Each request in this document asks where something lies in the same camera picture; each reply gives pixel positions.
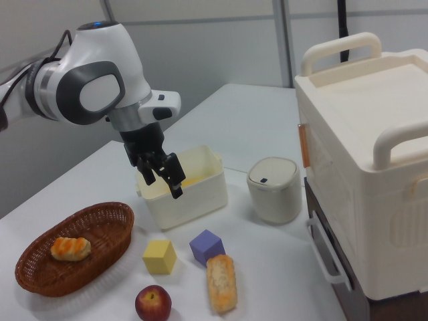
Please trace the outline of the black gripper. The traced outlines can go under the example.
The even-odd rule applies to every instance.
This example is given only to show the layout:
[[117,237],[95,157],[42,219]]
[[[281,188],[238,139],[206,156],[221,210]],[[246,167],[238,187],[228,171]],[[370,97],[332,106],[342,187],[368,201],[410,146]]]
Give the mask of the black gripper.
[[171,195],[178,199],[182,194],[182,182],[186,179],[184,170],[175,153],[166,154],[163,150],[165,136],[158,122],[143,126],[138,130],[122,131],[124,147],[130,164],[137,167],[147,185],[156,179],[150,167],[160,167],[158,175],[168,185]]

